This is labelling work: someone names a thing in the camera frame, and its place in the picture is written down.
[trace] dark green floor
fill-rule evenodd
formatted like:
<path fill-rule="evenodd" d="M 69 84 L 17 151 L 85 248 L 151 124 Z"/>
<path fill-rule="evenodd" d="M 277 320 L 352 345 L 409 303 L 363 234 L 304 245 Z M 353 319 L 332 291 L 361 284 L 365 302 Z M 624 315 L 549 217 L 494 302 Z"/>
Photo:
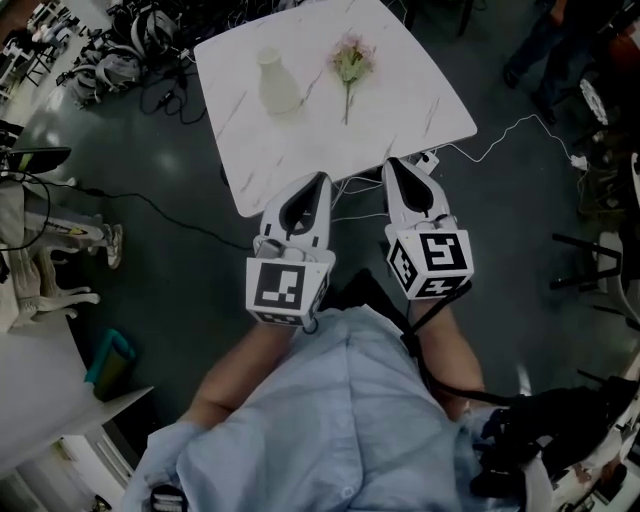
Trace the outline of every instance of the dark green floor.
<path fill-rule="evenodd" d="M 516 91 L 500 78 L 509 54 L 539 15 L 533 1 L 487 3 L 486 11 L 474 12 L 463 38 L 455 37 L 460 12 L 445 0 L 421 2 L 413 30 L 478 126 L 478 135 L 461 143 L 475 156 L 533 112 L 528 93 L 541 73 L 536 67 Z M 86 110 L 63 98 L 32 118 L 19 145 L 59 141 L 73 148 L 61 175 L 110 193 L 143 193 L 185 222 L 249 244 L 258 219 L 236 213 L 219 176 L 207 119 L 182 126 L 162 113 L 143 115 L 139 94 L 108 97 Z M 197 77 L 189 94 L 193 111 L 186 117 L 203 105 Z M 558 117 L 554 132 L 570 141 L 588 113 L 570 100 Z M 481 360 L 488 389 L 516 392 L 519 363 L 527 368 L 534 391 L 575 383 L 578 367 L 597 374 L 619 371 L 634 348 L 624 323 L 581 305 L 574 291 L 548 291 L 548 281 L 571 273 L 576 260 L 571 250 L 551 241 L 551 233 L 593 237 L 598 231 L 576 214 L 577 174 L 559 144 L 536 121 L 526 121 L 480 164 L 452 148 L 438 156 L 434 176 L 459 224 L 470 232 L 476 266 L 473 291 L 454 309 Z M 159 424 L 174 421 L 212 363 L 252 324 L 244 310 L 246 254 L 169 224 L 135 199 L 97 200 L 72 191 L 57 197 L 79 211 L 122 222 L 126 232 L 117 271 L 110 271 L 103 258 L 78 258 L 81 281 L 102 295 L 98 306 L 79 307 L 80 316 L 72 322 L 81 353 L 89 360 L 104 329 L 120 330 L 139 354 L 129 385 L 155 386 L 149 410 L 155 410 Z M 380 211 L 382 194 L 376 190 L 341 199 L 334 213 Z M 384 225 L 383 218 L 334 224 L 331 245 L 338 265 L 333 282 L 344 284 L 369 267 L 404 310 L 406 302 L 378 245 Z"/>

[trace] light blue shirt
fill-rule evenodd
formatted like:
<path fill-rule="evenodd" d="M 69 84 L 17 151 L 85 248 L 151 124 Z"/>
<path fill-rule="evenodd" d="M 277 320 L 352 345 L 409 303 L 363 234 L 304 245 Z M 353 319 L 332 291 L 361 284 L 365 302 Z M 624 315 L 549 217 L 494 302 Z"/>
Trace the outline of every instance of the light blue shirt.
<path fill-rule="evenodd" d="M 140 511 L 159 483 L 197 512 L 499 508 L 469 491 L 491 409 L 448 420 L 398 329 L 368 307 L 318 320 L 224 423 L 149 436 L 121 509 Z"/>

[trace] person's leg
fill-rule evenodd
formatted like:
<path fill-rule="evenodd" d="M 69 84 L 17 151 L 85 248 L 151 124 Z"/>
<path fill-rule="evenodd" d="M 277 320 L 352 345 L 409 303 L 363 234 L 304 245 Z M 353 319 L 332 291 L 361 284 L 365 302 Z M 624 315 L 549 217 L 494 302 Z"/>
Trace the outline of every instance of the person's leg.
<path fill-rule="evenodd" d="M 534 101 L 541 110 L 553 109 L 553 104 L 559 96 L 560 86 L 569 79 L 571 64 L 576 57 L 588 49 L 589 38 L 582 34 L 573 33 L 567 35 L 551 51 L 540 87 L 534 93 Z"/>
<path fill-rule="evenodd" d="M 512 55 L 505 66 L 505 79 L 510 76 L 515 86 L 522 75 L 536 62 L 542 60 L 565 36 L 562 26 L 551 22 L 549 13 L 545 13 L 533 26 L 529 36 Z"/>
<path fill-rule="evenodd" d="M 25 241 L 42 231 L 47 218 L 47 200 L 25 189 L 24 193 Z M 116 268 L 122 258 L 121 225 L 109 226 L 100 218 L 80 215 L 74 211 L 51 205 L 47 227 L 37 245 L 68 249 L 105 247 L 111 268 Z"/>

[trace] white cable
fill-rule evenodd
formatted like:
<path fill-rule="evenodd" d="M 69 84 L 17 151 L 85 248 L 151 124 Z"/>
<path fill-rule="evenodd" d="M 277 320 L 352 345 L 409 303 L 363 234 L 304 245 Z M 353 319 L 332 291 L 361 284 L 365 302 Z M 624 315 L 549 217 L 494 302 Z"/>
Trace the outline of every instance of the white cable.
<path fill-rule="evenodd" d="M 339 222 L 341 220 L 360 220 L 369 219 L 371 217 L 388 217 L 388 213 L 372 213 L 371 215 L 362 215 L 360 217 L 340 217 L 339 219 L 333 219 L 331 222 Z"/>
<path fill-rule="evenodd" d="M 531 119 L 535 117 L 538 122 L 542 125 L 542 127 L 544 128 L 544 130 L 547 132 L 547 135 L 549 135 L 549 137 L 551 137 L 552 139 L 556 139 L 558 142 L 560 142 L 560 144 L 562 144 L 562 149 L 564 149 L 564 154 L 567 155 L 567 159 L 569 159 L 569 161 L 571 160 L 571 156 L 569 155 L 569 152 L 567 151 L 567 147 L 564 145 L 564 142 L 562 141 L 562 139 L 560 137 L 556 137 L 555 135 L 552 135 L 551 132 L 549 131 L 549 129 L 545 126 L 545 124 L 540 120 L 540 118 L 538 117 L 537 114 L 531 114 L 528 117 L 523 117 L 521 119 L 518 119 L 516 121 L 516 123 L 512 126 L 509 126 L 509 128 L 507 128 L 504 133 L 502 134 L 502 137 L 500 137 L 497 141 L 495 141 L 493 144 L 491 144 L 491 146 L 489 146 L 489 149 L 487 149 L 487 151 L 485 152 L 484 155 L 482 155 L 478 160 L 476 160 L 475 158 L 467 155 L 464 151 L 462 151 L 458 146 L 456 146 L 455 144 L 445 144 L 444 146 L 441 146 L 441 148 L 446 148 L 447 146 L 451 146 L 452 148 L 457 149 L 460 153 L 462 153 L 464 156 L 466 156 L 469 160 L 471 160 L 472 162 L 475 163 L 480 163 L 482 162 L 485 157 L 491 152 L 491 150 L 499 143 L 501 143 L 504 138 L 507 136 L 507 133 L 511 130 L 513 130 L 516 126 L 518 126 L 522 121 L 526 121 L 527 119 Z"/>
<path fill-rule="evenodd" d="M 407 21 L 407 14 L 409 13 L 409 10 L 404 5 L 404 2 L 402 0 L 400 0 L 400 3 L 402 4 L 402 8 L 404 9 L 404 18 L 402 18 L 402 24 L 404 25 L 404 22 Z"/>
<path fill-rule="evenodd" d="M 381 186 L 382 186 L 382 183 L 380 183 L 379 185 L 375 185 L 373 187 L 367 187 L 367 188 L 363 188 L 363 189 L 360 189 L 360 190 L 354 190 L 353 192 L 347 192 L 345 190 L 344 193 L 351 196 L 353 194 L 359 194 L 360 192 L 367 192 L 368 190 L 375 190 L 376 188 L 380 188 Z"/>
<path fill-rule="evenodd" d="M 362 180 L 362 181 L 368 181 L 369 183 L 375 183 L 376 186 L 375 187 L 368 187 L 365 188 L 363 190 L 356 190 L 354 192 L 347 192 L 347 187 L 349 186 L 349 183 L 351 183 L 351 180 Z M 340 199 L 340 197 L 342 197 L 342 194 L 359 194 L 360 192 L 366 192 L 367 190 L 373 190 L 374 188 L 379 188 L 382 186 L 382 182 L 381 181 L 376 181 L 376 180 L 372 180 L 369 178 L 364 178 L 362 176 L 352 176 L 351 178 L 348 178 L 344 183 L 342 183 L 341 185 L 336 185 L 335 183 L 333 184 L 334 187 L 338 188 L 338 194 L 336 195 L 336 198 L 333 200 L 333 203 L 331 203 L 331 209 L 333 210 L 336 206 L 336 204 L 338 204 L 338 201 Z"/>

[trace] marble table top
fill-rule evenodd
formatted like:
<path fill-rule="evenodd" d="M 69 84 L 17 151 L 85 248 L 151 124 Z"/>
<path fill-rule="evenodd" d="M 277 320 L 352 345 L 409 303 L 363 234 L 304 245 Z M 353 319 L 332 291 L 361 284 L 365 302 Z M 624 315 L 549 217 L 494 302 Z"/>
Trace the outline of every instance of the marble table top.
<path fill-rule="evenodd" d="M 346 90 L 328 63 L 345 33 L 375 50 L 375 69 Z M 278 49 L 302 105 L 269 115 L 258 52 Z M 195 49 L 209 120 L 240 215 L 260 213 L 289 183 L 324 171 L 333 181 L 475 135 L 477 129 L 429 54 L 379 0 L 325 0 L 273 14 Z"/>

